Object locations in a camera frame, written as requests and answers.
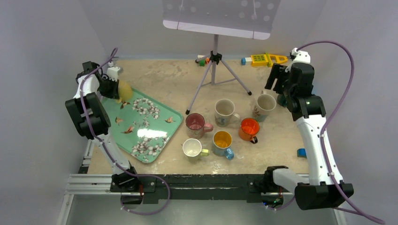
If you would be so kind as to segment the pink skull mug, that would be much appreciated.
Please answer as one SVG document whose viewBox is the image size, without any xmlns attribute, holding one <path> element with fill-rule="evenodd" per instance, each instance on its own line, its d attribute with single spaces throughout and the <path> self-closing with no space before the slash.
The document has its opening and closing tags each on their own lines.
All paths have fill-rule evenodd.
<svg viewBox="0 0 398 225">
<path fill-rule="evenodd" d="M 205 118 L 199 113 L 193 113 L 187 116 L 185 120 L 187 134 L 190 138 L 200 139 L 205 133 L 211 132 L 214 126 L 206 123 Z"/>
</svg>

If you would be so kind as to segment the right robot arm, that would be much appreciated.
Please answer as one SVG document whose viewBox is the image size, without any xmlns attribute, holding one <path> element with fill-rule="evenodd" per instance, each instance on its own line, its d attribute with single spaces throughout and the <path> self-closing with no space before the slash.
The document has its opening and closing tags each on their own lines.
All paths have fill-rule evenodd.
<svg viewBox="0 0 398 225">
<path fill-rule="evenodd" d="M 301 210 L 336 208 L 354 193 L 353 185 L 344 182 L 334 161 L 324 127 L 326 111 L 322 98 L 312 93 L 313 79 L 310 64 L 274 64 L 265 85 L 285 97 L 304 143 L 309 177 L 301 177 L 286 166 L 269 166 L 263 184 L 270 191 L 283 187 L 292 192 Z"/>
</svg>

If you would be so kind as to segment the lime green mug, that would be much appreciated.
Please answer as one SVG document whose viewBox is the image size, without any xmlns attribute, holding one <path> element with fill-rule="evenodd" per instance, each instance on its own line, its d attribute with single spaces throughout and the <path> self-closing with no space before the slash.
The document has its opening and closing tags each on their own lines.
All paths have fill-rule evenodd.
<svg viewBox="0 0 398 225">
<path fill-rule="evenodd" d="M 183 153 L 189 161 L 198 161 L 201 157 L 209 156 L 210 152 L 202 147 L 198 139 L 187 139 L 182 145 Z"/>
</svg>

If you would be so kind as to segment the cream coral shell mug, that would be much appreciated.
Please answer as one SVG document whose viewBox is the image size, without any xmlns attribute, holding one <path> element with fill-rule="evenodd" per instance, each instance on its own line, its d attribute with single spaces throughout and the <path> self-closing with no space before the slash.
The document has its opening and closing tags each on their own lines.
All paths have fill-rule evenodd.
<svg viewBox="0 0 398 225">
<path fill-rule="evenodd" d="M 252 116 L 257 122 L 264 122 L 270 113 L 276 108 L 276 99 L 262 90 L 260 95 L 255 99 Z"/>
</svg>

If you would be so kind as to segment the blue butterfly mug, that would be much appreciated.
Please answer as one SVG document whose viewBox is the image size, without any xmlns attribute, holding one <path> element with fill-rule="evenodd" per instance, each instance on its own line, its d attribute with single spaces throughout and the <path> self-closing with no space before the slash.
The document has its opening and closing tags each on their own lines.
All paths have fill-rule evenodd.
<svg viewBox="0 0 398 225">
<path fill-rule="evenodd" d="M 231 149 L 232 136 L 227 131 L 217 131 L 213 136 L 212 152 L 220 157 L 225 157 L 228 160 L 234 158 L 234 152 Z"/>
</svg>

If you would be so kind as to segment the orange mug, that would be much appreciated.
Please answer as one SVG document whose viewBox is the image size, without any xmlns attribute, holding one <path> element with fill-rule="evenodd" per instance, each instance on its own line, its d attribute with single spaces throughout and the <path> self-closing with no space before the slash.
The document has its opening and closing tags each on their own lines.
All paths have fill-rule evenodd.
<svg viewBox="0 0 398 225">
<path fill-rule="evenodd" d="M 238 131 L 239 137 L 244 141 L 249 141 L 253 144 L 258 143 L 257 134 L 260 130 L 259 123 L 253 118 L 245 118 L 240 124 Z"/>
</svg>

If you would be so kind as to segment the dark green mug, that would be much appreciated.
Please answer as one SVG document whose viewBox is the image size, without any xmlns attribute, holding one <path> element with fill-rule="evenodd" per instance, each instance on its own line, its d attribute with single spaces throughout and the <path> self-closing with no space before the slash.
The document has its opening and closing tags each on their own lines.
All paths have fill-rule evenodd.
<svg viewBox="0 0 398 225">
<path fill-rule="evenodd" d="M 277 103 L 278 103 L 280 106 L 286 108 L 286 107 L 287 107 L 287 100 L 286 100 L 286 97 L 285 97 L 283 94 L 279 94 L 279 95 L 277 96 Z"/>
</svg>

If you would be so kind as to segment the yellow mug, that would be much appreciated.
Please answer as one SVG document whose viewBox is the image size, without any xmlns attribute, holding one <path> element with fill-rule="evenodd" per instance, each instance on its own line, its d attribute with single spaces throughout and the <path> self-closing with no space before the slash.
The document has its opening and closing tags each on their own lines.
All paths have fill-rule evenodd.
<svg viewBox="0 0 398 225">
<path fill-rule="evenodd" d="M 133 96 L 133 90 L 127 82 L 119 80 L 118 95 L 119 98 L 116 99 L 116 103 L 121 103 L 129 100 Z"/>
</svg>

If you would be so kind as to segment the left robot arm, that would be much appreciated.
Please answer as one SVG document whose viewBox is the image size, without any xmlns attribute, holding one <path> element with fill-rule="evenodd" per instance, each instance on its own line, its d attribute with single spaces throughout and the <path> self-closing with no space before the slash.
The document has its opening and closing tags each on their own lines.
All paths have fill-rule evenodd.
<svg viewBox="0 0 398 225">
<path fill-rule="evenodd" d="M 92 140 L 101 149 L 112 168 L 110 192 L 134 192 L 141 187 L 135 168 L 122 154 L 111 132 L 111 120 L 99 97 L 126 103 L 133 96 L 132 88 L 119 80 L 122 68 L 108 63 L 107 72 L 95 62 L 84 62 L 77 74 L 78 90 L 65 102 L 66 109 L 80 136 Z"/>
</svg>

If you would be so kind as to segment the cream dragon mug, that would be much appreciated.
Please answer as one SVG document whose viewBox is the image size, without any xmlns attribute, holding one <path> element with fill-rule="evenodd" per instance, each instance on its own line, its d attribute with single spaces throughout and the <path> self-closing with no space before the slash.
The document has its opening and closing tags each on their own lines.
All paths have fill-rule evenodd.
<svg viewBox="0 0 398 225">
<path fill-rule="evenodd" d="M 238 124 L 241 122 L 241 116 L 235 112 L 236 106 L 229 99 L 220 99 L 214 106 L 215 123 L 219 127 L 226 127 L 231 122 Z"/>
</svg>

